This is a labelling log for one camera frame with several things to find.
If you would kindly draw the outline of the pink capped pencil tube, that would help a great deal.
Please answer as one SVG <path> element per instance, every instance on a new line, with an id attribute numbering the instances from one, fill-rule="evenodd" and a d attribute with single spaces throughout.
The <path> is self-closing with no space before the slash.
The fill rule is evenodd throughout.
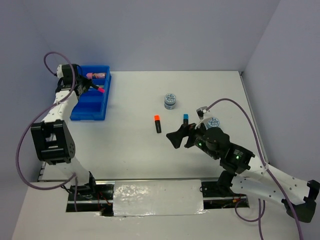
<path id="1" fill-rule="evenodd" d="M 86 78 L 87 79 L 105 79 L 106 78 L 106 73 L 105 72 L 99 72 L 99 73 L 95 73 L 95 72 L 89 72 L 86 74 Z"/>

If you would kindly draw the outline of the pink capped black highlighter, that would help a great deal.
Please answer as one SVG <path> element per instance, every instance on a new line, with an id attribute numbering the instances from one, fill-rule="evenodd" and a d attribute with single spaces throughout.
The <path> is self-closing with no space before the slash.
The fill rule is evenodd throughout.
<path id="1" fill-rule="evenodd" d="M 99 91 L 100 93 L 104 93 L 105 92 L 105 90 L 103 88 L 101 88 L 101 87 L 99 87 L 97 85 L 93 84 L 91 87 L 94 88 L 95 90 Z"/>

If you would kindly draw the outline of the blue capped black highlighter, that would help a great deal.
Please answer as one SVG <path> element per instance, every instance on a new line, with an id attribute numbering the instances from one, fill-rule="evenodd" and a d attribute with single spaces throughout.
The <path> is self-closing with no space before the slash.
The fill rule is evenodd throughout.
<path id="1" fill-rule="evenodd" d="M 183 115 L 183 125 L 188 125 L 189 124 L 189 115 L 185 113 Z"/>

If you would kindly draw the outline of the orange capped black highlighter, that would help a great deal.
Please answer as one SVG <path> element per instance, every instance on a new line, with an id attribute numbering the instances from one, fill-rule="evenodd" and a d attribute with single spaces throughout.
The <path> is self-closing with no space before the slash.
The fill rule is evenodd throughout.
<path id="1" fill-rule="evenodd" d="M 155 123 L 156 132 L 160 134 L 162 132 L 162 128 L 161 128 L 161 121 L 160 121 L 159 115 L 154 116 L 154 123 Z"/>

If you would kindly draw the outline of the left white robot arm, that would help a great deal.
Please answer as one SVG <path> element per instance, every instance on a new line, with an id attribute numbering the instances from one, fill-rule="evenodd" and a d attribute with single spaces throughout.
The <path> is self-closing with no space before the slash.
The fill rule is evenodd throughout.
<path id="1" fill-rule="evenodd" d="M 76 158 L 76 144 L 68 129 L 80 96 L 92 86 L 92 81 L 78 72 L 81 70 L 77 64 L 58 65 L 54 107 L 41 122 L 33 123 L 30 130 L 38 159 L 54 166 L 67 178 L 75 174 L 77 179 L 70 181 L 70 192 L 91 200 L 97 196 L 98 187 L 92 173 Z"/>

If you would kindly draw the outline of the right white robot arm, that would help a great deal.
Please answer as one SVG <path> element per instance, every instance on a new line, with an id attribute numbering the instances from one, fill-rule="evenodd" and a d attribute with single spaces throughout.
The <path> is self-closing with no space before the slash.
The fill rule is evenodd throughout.
<path id="1" fill-rule="evenodd" d="M 264 163 L 252 151 L 232 143 L 219 127 L 207 129 L 203 124 L 183 124 L 166 134 L 175 149 L 183 138 L 185 148 L 197 147 L 219 161 L 223 171 L 213 190 L 223 197 L 247 195 L 282 206 L 286 213 L 300 222 L 310 223 L 316 211 L 320 184 L 301 180 Z"/>

